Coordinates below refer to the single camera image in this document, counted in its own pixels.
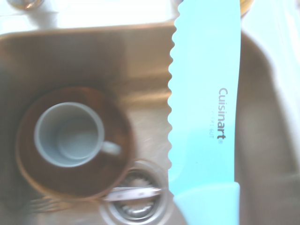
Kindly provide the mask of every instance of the white mug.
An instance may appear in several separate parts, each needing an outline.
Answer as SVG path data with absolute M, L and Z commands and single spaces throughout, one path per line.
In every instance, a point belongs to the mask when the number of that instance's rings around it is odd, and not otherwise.
M 121 147 L 104 138 L 105 130 L 98 114 L 76 102 L 60 103 L 47 109 L 34 130 L 38 152 L 48 162 L 61 167 L 85 164 L 100 151 L 119 155 Z

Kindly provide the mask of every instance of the mug handle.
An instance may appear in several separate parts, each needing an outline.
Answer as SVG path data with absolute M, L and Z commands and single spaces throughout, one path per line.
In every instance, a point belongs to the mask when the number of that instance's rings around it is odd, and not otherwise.
M 114 156 L 118 156 L 121 150 L 121 146 L 109 141 L 104 141 L 101 147 L 101 151 Z

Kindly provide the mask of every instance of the light blue knife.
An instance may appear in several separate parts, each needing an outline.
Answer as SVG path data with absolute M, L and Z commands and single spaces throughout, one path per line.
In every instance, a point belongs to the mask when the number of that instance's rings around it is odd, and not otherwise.
M 169 187 L 188 225 L 238 225 L 234 133 L 240 1 L 184 0 L 169 67 Z

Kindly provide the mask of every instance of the wooden bowl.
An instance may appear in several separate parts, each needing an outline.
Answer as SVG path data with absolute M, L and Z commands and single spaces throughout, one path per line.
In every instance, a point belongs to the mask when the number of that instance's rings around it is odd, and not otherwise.
M 53 105 L 78 102 L 93 109 L 105 128 L 105 141 L 121 146 L 117 156 L 99 152 L 76 167 L 59 167 L 46 161 L 34 144 L 38 118 Z M 16 160 L 22 175 L 38 191 L 61 199 L 93 200 L 116 187 L 132 166 L 135 156 L 130 124 L 104 94 L 93 88 L 70 87 L 52 91 L 34 102 L 25 113 L 16 137 Z

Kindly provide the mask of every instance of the sink basin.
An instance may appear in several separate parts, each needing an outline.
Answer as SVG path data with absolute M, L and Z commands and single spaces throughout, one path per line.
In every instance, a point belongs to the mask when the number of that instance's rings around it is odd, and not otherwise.
M 89 86 L 113 98 L 133 127 L 136 158 L 159 166 L 167 180 L 171 167 L 167 136 L 172 129 L 167 121 L 171 111 L 167 85 L 174 32 L 173 22 L 165 22 L 0 38 L 0 217 L 4 224 L 112 224 L 99 213 L 98 202 L 27 215 L 27 202 L 35 190 L 17 169 L 15 135 L 26 109 L 57 88 Z M 294 225 L 300 220 L 299 180 L 281 110 L 272 68 L 243 34 L 235 169 L 241 185 L 241 225 Z M 165 214 L 162 224 L 186 224 L 172 201 Z

